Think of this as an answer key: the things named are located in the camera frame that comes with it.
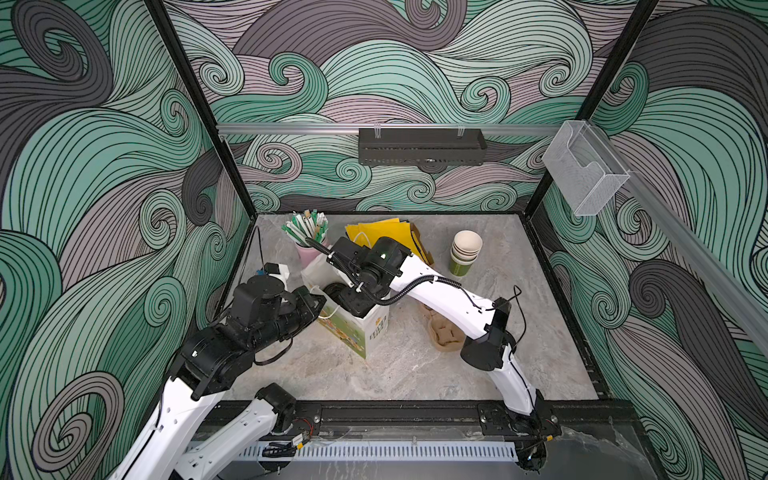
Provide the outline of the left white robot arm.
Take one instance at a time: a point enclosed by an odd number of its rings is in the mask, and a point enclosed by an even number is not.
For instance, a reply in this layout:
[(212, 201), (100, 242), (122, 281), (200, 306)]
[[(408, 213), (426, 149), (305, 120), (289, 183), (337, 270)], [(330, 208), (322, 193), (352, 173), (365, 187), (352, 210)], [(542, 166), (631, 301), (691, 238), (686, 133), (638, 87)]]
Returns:
[(113, 478), (213, 479), (251, 443), (289, 431), (296, 400), (271, 383), (200, 446), (188, 446), (236, 379), (256, 365), (257, 353), (292, 342), (325, 304), (323, 295), (304, 286), (287, 291), (274, 275), (257, 275), (237, 286), (230, 307), (183, 343), (154, 412)]

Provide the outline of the white paper takeout bag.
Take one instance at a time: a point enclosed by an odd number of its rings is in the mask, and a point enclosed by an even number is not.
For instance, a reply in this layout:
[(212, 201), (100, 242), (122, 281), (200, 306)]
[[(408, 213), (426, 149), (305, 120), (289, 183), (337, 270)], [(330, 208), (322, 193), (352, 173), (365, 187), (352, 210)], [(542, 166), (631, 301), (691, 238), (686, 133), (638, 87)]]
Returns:
[(370, 359), (387, 332), (390, 308), (374, 305), (365, 317), (355, 317), (333, 302), (323, 288), (335, 282), (345, 283), (323, 255), (303, 269), (301, 277), (311, 293), (322, 294), (326, 298), (317, 321), (361, 358)]

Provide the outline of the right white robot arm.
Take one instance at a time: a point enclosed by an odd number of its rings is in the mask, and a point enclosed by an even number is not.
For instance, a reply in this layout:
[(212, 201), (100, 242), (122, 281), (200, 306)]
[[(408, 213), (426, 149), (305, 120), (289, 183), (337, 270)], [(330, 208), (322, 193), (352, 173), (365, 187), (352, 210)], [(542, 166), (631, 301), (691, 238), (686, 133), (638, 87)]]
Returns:
[(507, 330), (509, 299), (489, 300), (467, 291), (389, 237), (372, 247), (347, 238), (330, 247), (318, 242), (313, 247), (342, 274), (355, 295), (378, 306), (409, 296), (448, 319), (465, 334), (461, 358), (489, 375), (506, 409), (529, 423), (534, 435), (550, 439), (561, 433), (552, 416), (538, 410), (537, 391), (514, 358), (517, 341)]

